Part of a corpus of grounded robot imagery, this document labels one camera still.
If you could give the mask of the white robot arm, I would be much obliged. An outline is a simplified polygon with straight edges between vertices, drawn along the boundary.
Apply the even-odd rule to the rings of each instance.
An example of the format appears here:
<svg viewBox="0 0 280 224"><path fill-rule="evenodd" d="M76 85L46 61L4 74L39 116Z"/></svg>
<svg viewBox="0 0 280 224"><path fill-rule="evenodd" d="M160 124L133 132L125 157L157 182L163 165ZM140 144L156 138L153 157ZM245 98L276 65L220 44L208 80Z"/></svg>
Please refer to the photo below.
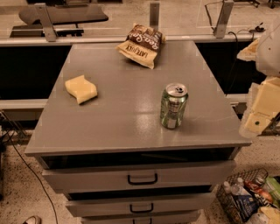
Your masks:
<svg viewBox="0 0 280 224"><path fill-rule="evenodd" d="M280 113L280 18L260 38L239 51L237 58L254 61L256 70L266 75L259 85L251 85L239 128L243 137L256 137Z"/></svg>

